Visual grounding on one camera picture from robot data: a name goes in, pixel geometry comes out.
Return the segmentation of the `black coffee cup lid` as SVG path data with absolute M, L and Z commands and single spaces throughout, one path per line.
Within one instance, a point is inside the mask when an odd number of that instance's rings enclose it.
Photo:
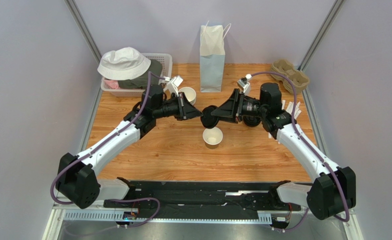
M 217 108 L 215 105 L 210 105 L 202 111 L 203 116 L 200 117 L 200 120 L 206 129 L 212 129 L 219 123 L 219 117 L 212 115 L 212 112 Z

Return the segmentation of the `white paper coffee cup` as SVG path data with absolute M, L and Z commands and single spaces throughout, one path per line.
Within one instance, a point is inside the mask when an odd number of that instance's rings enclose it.
M 205 145 L 209 149 L 217 148 L 223 140 L 223 132 L 218 127 L 205 129 L 202 134 Z

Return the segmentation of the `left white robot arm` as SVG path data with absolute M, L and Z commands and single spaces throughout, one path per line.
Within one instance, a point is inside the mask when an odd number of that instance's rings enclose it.
M 67 204 L 75 204 L 81 209 L 97 200 L 123 200 L 130 190 L 129 184 L 123 179 L 97 180 L 102 169 L 152 130 L 157 119 L 174 117 L 185 121 L 202 115 L 183 92 L 168 98 L 161 86 L 150 85 L 142 93 L 141 101 L 108 135 L 77 155 L 67 153 L 61 157 L 51 191 L 57 190 L 68 199 Z

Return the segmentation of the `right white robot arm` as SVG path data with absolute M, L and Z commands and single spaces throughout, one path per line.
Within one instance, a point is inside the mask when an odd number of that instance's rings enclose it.
M 286 203 L 307 207 L 319 220 L 347 213 L 356 206 L 356 175 L 350 167 L 340 167 L 330 160 L 305 135 L 292 115 L 282 109 L 281 91 L 276 83 L 264 83 L 258 99 L 234 89 L 221 106 L 210 105 L 201 117 L 205 128 L 219 121 L 256 127 L 259 124 L 284 145 L 300 162 L 312 184 L 296 184 L 288 180 L 270 188 L 273 205 Z

